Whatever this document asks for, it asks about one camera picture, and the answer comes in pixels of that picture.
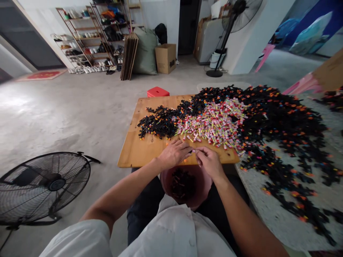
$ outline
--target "person's left hand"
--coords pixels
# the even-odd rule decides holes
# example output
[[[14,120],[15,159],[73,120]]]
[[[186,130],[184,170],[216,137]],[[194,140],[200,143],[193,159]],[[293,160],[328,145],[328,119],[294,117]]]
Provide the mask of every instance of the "person's left hand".
[[[191,156],[192,154],[189,152],[192,150],[193,147],[190,147],[188,143],[182,142],[180,139],[173,140],[157,159],[165,169],[170,169]]]

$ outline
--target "black electric fan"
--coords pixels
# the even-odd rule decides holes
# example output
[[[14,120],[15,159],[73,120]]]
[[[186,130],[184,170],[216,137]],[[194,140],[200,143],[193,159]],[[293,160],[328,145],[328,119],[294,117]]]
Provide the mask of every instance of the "black electric fan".
[[[0,178],[0,225],[17,230],[20,225],[50,225],[56,213],[86,186],[91,162],[83,152],[56,152],[38,156]],[[52,221],[38,221],[50,217]]]
[[[222,47],[216,49],[215,52],[220,54],[219,60],[214,70],[209,70],[206,75],[209,77],[221,77],[223,73],[218,70],[218,65],[222,55],[226,53],[225,45],[228,41],[229,35],[232,32],[237,32],[244,28],[255,16],[261,6],[263,0],[228,0],[226,7],[229,7],[229,17],[222,18],[222,25],[226,31]]]

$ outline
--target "white shirt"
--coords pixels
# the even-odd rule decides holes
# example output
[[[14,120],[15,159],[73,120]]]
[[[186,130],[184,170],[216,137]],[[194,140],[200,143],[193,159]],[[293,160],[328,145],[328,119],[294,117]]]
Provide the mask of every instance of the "white shirt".
[[[102,220],[86,220],[59,232],[40,257],[112,257],[110,231]],[[119,257],[235,257],[216,226],[165,195],[157,215]]]

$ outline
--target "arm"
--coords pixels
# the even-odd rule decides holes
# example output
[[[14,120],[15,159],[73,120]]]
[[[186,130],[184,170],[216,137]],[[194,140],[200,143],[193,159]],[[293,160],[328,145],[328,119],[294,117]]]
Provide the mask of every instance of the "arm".
[[[226,177],[218,154],[207,147],[195,150],[199,166],[212,177],[223,202],[232,234],[244,256],[288,256],[280,241],[250,210]]]
[[[103,220],[110,229],[114,222],[133,204],[147,184],[163,170],[172,168],[191,156],[193,148],[181,140],[174,140],[161,155],[147,165],[120,180],[102,195],[83,215],[83,220]]]

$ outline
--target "wooden table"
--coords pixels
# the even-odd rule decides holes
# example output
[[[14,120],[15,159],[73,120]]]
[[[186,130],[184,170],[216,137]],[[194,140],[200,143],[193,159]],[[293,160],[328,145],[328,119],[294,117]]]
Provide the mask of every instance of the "wooden table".
[[[161,152],[167,147],[166,143],[170,142],[166,137],[160,139],[159,137],[153,136],[151,134],[146,134],[145,139],[140,140],[138,134],[141,128],[138,127],[137,124],[146,115],[151,115],[151,113],[149,113],[145,109],[146,107],[156,109],[158,106],[164,105],[165,107],[177,108],[177,106],[181,103],[181,100],[189,101],[191,96],[192,95],[163,96],[138,99],[129,130],[120,153],[118,167],[142,167],[148,162],[150,162],[153,158],[158,157],[161,154]],[[178,137],[182,139],[180,135],[177,135],[173,137],[172,140],[177,139]],[[239,157],[236,151],[234,151],[233,149],[228,149],[227,151],[225,151],[223,146],[216,148],[215,146],[209,145],[207,140],[203,140],[201,143],[192,143],[188,139],[186,139],[186,141],[192,147],[207,146],[210,149],[215,150],[219,154],[221,163],[239,162]],[[181,165],[197,165],[195,155],[193,154],[191,157],[187,159],[186,162],[182,162]]]

